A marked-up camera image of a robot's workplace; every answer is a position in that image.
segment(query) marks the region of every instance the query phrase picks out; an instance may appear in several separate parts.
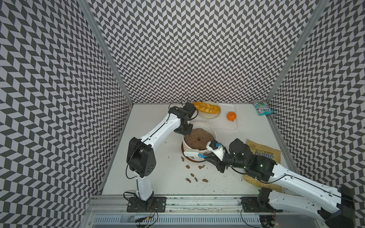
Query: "soil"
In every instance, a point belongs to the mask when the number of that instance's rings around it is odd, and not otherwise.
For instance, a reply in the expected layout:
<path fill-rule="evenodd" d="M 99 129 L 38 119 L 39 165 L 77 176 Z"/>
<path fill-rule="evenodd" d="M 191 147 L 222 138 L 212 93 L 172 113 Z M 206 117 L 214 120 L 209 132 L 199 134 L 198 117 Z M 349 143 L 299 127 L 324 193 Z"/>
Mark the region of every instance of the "soil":
<path fill-rule="evenodd" d="M 202 128 L 196 128 L 191 131 L 190 135 L 184 138 L 186 144 L 193 149 L 206 150 L 207 143 L 214 140 L 212 134 Z"/>

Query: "small orange fruit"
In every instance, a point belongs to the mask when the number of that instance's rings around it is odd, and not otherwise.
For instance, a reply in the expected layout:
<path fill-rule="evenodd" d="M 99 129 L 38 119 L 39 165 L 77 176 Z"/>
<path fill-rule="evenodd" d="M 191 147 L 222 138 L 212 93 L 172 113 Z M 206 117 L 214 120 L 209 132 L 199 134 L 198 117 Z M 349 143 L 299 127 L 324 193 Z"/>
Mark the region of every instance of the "small orange fruit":
<path fill-rule="evenodd" d="M 236 113 L 234 113 L 234 112 L 229 112 L 228 113 L 228 115 L 227 115 L 227 119 L 229 120 L 229 121 L 233 121 L 233 120 L 235 120 L 237 118 L 237 115 L 236 115 Z"/>

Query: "white pot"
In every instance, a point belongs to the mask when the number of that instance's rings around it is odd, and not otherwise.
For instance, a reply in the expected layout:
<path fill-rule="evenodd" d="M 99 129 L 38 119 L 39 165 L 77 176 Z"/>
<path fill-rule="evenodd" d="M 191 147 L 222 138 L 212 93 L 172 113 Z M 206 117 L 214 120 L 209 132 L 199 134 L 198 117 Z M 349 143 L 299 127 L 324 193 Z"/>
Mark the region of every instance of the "white pot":
<path fill-rule="evenodd" d="M 204 130 L 206 130 L 207 132 L 209 132 L 210 134 L 212 134 L 213 138 L 216 139 L 216 133 L 215 133 L 215 130 L 207 125 L 206 123 L 202 123 L 202 122 L 195 122 L 193 123 L 193 129 L 196 129 L 196 128 L 202 128 Z M 184 135 L 182 136 L 182 145 L 183 145 L 183 148 L 184 148 L 184 151 L 187 150 L 187 149 L 192 149 L 190 146 L 188 146 L 184 140 Z M 209 150 L 200 150 L 200 154 L 204 154 L 205 152 L 207 153 L 210 153 Z M 204 161 L 204 158 L 199 158 L 199 157 L 189 157 L 190 159 L 194 160 L 194 161 Z"/>

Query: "mounting plate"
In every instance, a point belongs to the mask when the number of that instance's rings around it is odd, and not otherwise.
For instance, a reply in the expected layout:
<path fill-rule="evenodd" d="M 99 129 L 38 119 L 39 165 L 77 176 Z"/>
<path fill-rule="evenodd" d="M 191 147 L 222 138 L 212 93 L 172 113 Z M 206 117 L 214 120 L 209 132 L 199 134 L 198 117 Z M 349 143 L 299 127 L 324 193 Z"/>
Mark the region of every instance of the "mounting plate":
<path fill-rule="evenodd" d="M 241 204 L 243 211 L 246 213 L 252 212 L 282 212 L 283 210 L 276 210 L 270 205 L 259 204 L 257 197 L 241 197 Z"/>
<path fill-rule="evenodd" d="M 157 206 L 156 212 L 165 212 L 166 208 L 166 197 L 153 197 L 152 198 L 152 208 L 155 209 L 154 204 Z M 135 197 L 129 198 L 127 212 L 146 212 L 150 210 L 146 210 L 142 205 L 140 205 Z"/>

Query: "ventilation grille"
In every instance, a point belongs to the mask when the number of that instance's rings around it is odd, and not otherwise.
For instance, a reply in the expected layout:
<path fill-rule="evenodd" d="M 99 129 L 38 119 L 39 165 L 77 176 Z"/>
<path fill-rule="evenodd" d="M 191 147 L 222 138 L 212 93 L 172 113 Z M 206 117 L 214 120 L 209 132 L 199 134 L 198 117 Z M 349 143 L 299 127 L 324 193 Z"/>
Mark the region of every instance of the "ventilation grille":
<path fill-rule="evenodd" d="M 95 217 L 94 225 L 127 225 L 133 224 L 136 219 L 146 217 L 148 215 L 98 215 Z M 242 215 L 245 222 L 249 225 L 261 225 L 259 215 Z M 157 216 L 149 221 L 149 224 L 155 222 Z M 159 215 L 155 224 L 160 225 L 227 225 L 245 224 L 240 215 Z"/>
<path fill-rule="evenodd" d="M 95 217 L 94 224 L 120 224 L 120 215 L 99 215 Z"/>
<path fill-rule="evenodd" d="M 135 218 L 143 218 L 143 215 L 136 215 Z M 245 222 L 249 225 L 260 225 L 260 217 L 258 215 L 242 215 Z M 154 223 L 157 216 L 155 216 L 149 223 Z M 244 224 L 239 215 L 159 215 L 155 224 L 166 225 L 226 225 L 226 224 Z"/>

